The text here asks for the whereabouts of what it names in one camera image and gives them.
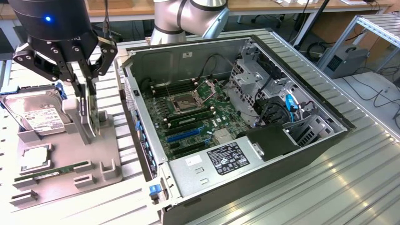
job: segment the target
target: wooden desk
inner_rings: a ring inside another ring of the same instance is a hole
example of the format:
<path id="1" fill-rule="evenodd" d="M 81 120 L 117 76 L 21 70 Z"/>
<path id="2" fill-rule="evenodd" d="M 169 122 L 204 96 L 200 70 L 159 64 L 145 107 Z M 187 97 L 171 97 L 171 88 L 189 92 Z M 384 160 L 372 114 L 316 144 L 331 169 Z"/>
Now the wooden desk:
<path id="1" fill-rule="evenodd" d="M 315 18 L 316 12 L 321 6 L 323 0 L 319 3 L 309 4 L 305 12 L 311 13 L 299 37 L 297 43 L 309 27 L 311 21 Z M 392 0 L 379 0 L 380 13 L 383 13 L 388 6 L 392 5 Z M 291 3 L 283 6 L 272 0 L 229 0 L 229 15 L 272 15 L 272 14 L 293 14 L 301 13 L 305 5 L 299 3 Z M 371 6 L 349 6 L 340 0 L 331 0 L 324 12 L 343 12 L 343 11 L 368 11 Z M 91 22 L 97 23 L 104 20 L 104 10 L 88 10 Z M 133 21 L 153 19 L 153 0 L 135 0 L 132 8 L 109 9 L 109 21 Z M 13 47 L 20 43 L 19 36 L 13 30 L 13 27 L 20 25 L 13 10 L 8 4 L 4 4 L 0 8 L 0 28 L 3 29 L 7 39 Z"/>

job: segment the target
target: sticker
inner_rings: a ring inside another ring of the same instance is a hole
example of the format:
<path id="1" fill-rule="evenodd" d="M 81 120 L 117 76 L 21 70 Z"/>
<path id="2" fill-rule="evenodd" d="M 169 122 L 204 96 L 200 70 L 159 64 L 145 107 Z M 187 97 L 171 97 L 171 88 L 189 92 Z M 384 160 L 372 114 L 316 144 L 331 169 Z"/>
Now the sticker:
<path id="1" fill-rule="evenodd" d="M 193 53 L 192 52 L 187 52 L 181 55 L 183 58 L 188 58 L 192 57 Z"/>
<path id="2" fill-rule="evenodd" d="M 236 142 L 208 151 L 207 154 L 219 175 L 225 175 L 251 164 Z"/>
<path id="3" fill-rule="evenodd" d="M 185 159 L 188 166 L 195 165 L 203 162 L 200 155 L 192 156 L 191 158 Z"/>
<path id="4" fill-rule="evenodd" d="M 64 123 L 55 108 L 24 113 L 24 118 L 36 132 L 64 128 Z"/>
<path id="5" fill-rule="evenodd" d="M 195 121 L 195 120 L 196 120 L 196 118 L 191 118 L 191 119 L 188 119 L 188 120 L 183 120 L 183 121 L 180 122 L 180 124 L 192 122 L 192 121 Z"/>

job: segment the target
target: hard drive label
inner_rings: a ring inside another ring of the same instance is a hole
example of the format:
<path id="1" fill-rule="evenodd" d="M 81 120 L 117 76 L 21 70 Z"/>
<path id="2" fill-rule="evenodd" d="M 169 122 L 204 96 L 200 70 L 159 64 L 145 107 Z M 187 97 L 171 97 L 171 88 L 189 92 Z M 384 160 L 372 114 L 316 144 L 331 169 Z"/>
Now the hard drive label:
<path id="1" fill-rule="evenodd" d="M 251 164 L 236 142 L 208 151 L 207 154 L 219 175 L 225 175 Z"/>
<path id="2" fill-rule="evenodd" d="M 24 117 L 36 132 L 55 130 L 64 127 L 63 120 L 55 108 L 25 112 Z"/>

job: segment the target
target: motherboard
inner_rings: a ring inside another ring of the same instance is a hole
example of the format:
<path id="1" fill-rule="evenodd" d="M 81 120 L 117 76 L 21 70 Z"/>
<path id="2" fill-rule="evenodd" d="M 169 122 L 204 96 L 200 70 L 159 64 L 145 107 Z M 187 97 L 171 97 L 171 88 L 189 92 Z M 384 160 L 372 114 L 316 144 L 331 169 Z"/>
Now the motherboard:
<path id="1" fill-rule="evenodd" d="M 164 152 L 175 160 L 233 140 L 249 129 L 215 79 L 152 87 L 144 102 Z"/>

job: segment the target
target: hard drive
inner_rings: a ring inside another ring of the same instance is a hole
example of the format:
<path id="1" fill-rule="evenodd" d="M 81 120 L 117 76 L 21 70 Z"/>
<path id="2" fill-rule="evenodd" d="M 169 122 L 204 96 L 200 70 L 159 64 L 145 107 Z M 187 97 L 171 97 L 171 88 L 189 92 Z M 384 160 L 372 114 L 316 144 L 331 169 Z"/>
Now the hard drive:
<path id="1" fill-rule="evenodd" d="M 63 90 L 55 85 L 13 88 L 0 93 L 1 107 L 7 109 L 24 131 L 35 130 L 39 135 L 65 131 L 64 124 L 71 123 L 63 112 Z"/>

